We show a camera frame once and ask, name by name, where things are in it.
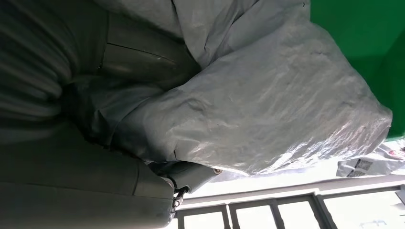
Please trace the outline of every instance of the gray plastic tarp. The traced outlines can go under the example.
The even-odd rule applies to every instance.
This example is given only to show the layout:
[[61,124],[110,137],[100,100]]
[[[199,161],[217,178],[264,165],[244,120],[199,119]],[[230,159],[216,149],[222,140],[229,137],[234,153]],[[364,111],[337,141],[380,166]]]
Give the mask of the gray plastic tarp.
[[155,4],[118,2],[181,36],[203,68],[120,122],[128,151],[253,175],[347,160],[385,139],[391,111],[309,21],[309,2],[174,0],[167,28],[144,16]]

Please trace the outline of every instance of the gray fabric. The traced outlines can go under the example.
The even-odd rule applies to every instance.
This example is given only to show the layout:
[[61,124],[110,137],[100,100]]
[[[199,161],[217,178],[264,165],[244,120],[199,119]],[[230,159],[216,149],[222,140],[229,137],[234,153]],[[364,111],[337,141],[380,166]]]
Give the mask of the gray fabric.
[[309,21],[308,2],[173,2],[206,68],[121,122],[132,152],[252,175],[358,157],[385,139],[391,111]]

